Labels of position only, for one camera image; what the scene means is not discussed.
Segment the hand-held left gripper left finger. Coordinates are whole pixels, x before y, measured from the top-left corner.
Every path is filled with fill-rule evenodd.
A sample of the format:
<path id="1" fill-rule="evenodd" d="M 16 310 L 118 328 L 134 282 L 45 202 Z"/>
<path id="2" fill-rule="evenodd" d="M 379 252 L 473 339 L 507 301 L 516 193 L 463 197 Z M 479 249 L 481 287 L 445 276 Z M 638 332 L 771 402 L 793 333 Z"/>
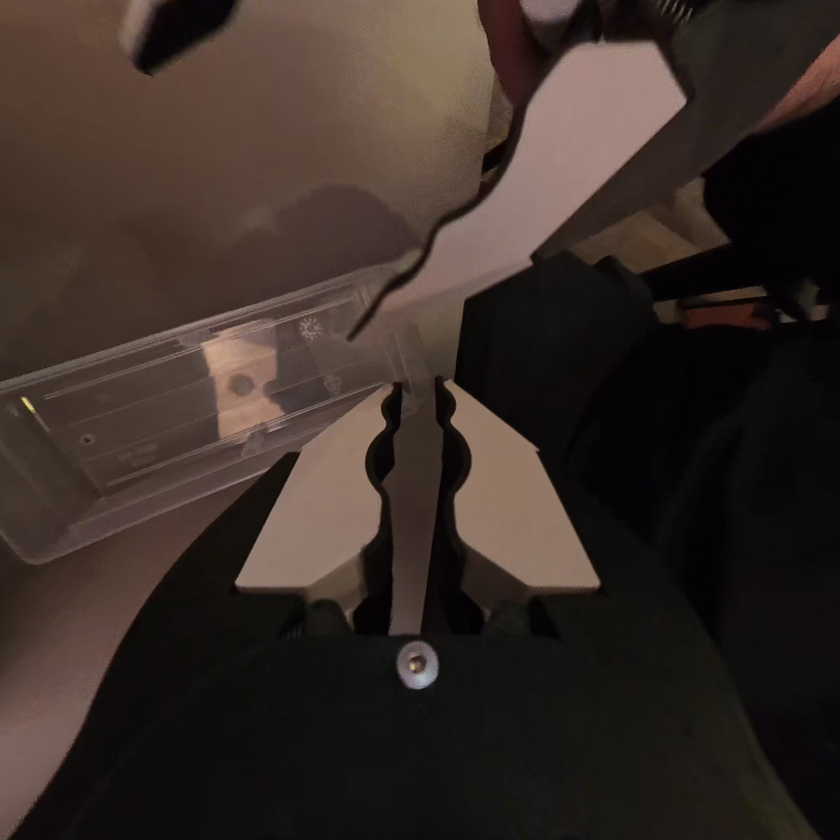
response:
<path id="1" fill-rule="evenodd" d="M 394 466 L 403 388 L 388 384 L 306 443 L 235 581 L 245 594 L 364 601 L 392 587 Z"/>

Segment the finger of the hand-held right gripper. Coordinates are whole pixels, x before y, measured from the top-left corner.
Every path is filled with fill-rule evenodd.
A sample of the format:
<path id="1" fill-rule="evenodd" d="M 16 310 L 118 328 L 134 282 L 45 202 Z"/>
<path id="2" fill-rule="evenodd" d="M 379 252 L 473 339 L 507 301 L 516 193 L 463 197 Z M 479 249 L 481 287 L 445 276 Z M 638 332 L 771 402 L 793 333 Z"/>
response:
<path id="1" fill-rule="evenodd" d="M 443 217 L 424 250 L 372 298 L 348 341 L 494 287 L 685 107 L 654 41 L 581 44 L 558 58 L 511 124 L 485 192 Z"/>
<path id="2" fill-rule="evenodd" d="M 237 7 L 237 1 L 131 1 L 119 27 L 119 47 L 136 70 L 152 76 L 214 37 Z"/>

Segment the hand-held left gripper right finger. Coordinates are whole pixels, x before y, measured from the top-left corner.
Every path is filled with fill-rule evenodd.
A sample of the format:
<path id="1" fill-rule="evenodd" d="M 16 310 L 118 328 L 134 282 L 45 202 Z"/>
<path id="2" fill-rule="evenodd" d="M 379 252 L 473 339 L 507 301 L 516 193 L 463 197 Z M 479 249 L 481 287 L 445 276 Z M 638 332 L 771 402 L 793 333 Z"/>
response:
<path id="1" fill-rule="evenodd" d="M 597 592 L 601 580 L 539 449 L 452 380 L 437 382 L 439 422 L 456 468 L 444 504 L 473 601 L 529 601 Z"/>

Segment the clear plastic drawer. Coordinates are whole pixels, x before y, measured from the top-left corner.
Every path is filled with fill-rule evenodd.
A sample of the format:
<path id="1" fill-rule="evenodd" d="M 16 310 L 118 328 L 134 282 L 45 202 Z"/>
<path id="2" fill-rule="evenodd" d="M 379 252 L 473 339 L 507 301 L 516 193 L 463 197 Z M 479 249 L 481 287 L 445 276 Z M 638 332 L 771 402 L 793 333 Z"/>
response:
<path id="1" fill-rule="evenodd" d="M 425 398 L 417 327 L 348 342 L 373 266 L 2 382 L 2 542 L 45 564 L 250 480 L 384 385 Z"/>

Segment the person's right forearm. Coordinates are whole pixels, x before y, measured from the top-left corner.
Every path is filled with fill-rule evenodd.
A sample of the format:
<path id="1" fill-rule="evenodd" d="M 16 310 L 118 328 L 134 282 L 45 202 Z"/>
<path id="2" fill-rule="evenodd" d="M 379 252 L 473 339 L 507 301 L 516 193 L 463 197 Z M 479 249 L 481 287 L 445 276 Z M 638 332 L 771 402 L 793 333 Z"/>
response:
<path id="1" fill-rule="evenodd" d="M 762 119 L 754 134 L 769 133 L 823 109 L 839 96 L 839 37 Z"/>

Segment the person's right hand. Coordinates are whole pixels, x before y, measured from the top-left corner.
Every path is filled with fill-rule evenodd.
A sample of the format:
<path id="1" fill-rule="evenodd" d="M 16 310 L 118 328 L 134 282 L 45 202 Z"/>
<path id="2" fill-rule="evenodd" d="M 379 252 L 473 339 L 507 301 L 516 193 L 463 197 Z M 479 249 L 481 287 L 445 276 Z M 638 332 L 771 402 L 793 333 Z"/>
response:
<path id="1" fill-rule="evenodd" d="M 548 55 L 533 37 L 519 1 L 478 1 L 490 62 L 510 105 L 520 109 L 543 78 Z"/>

